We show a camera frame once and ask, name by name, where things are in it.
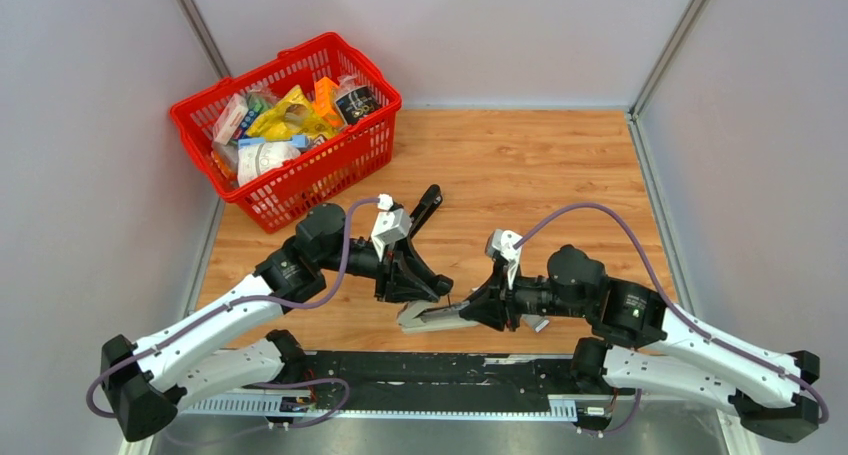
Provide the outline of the black and grey stapler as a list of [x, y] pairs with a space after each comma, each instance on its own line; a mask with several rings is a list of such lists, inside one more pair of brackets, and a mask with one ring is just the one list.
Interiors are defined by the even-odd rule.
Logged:
[[[410, 214], [412, 225], [407, 237], [412, 239], [412, 243], [415, 235], [440, 208], [442, 202], [441, 187], [438, 184], [431, 184]], [[459, 311], [464, 306], [464, 302], [452, 303], [450, 301], [451, 292], [443, 296], [437, 303], [425, 301], [405, 303], [396, 317], [402, 331], [407, 334], [415, 334], [478, 326], [479, 324], [476, 322], [465, 321], [460, 318]]]

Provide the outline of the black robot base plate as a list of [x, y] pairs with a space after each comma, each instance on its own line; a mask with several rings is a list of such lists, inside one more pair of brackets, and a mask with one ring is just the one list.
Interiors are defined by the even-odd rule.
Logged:
[[306, 352], [287, 330], [272, 330], [265, 337], [283, 355], [277, 382], [314, 381], [309, 392], [319, 410], [531, 413], [549, 409], [553, 395], [607, 400], [615, 392], [576, 380], [568, 356]]

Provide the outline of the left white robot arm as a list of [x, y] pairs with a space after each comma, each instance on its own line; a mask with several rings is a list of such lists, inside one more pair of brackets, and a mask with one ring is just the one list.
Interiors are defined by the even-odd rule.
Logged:
[[438, 302], [453, 283], [427, 266], [412, 240], [441, 202], [430, 194], [406, 211], [380, 195], [367, 238], [352, 236], [352, 209], [313, 207], [279, 249], [213, 303], [154, 334], [134, 341], [118, 335], [102, 346], [95, 385], [109, 403], [109, 417], [127, 441], [137, 442], [163, 430], [181, 410], [235, 387], [299, 386], [306, 364], [290, 333], [275, 331], [230, 353], [223, 346], [292, 310], [326, 304], [338, 291], [326, 271], [373, 280], [375, 298], [384, 303]]

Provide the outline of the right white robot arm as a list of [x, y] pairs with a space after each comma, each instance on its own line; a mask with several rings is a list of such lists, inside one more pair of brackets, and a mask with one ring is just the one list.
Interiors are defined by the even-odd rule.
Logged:
[[515, 330], [524, 315], [585, 320], [569, 368], [583, 393], [641, 390], [687, 398], [735, 415], [764, 438], [797, 443], [816, 431], [821, 405], [803, 389], [820, 374], [804, 350], [762, 349], [719, 331], [667, 303], [655, 290], [610, 277], [604, 265], [572, 245], [547, 262], [547, 276], [521, 275], [493, 256], [492, 275], [459, 316], [495, 330]]

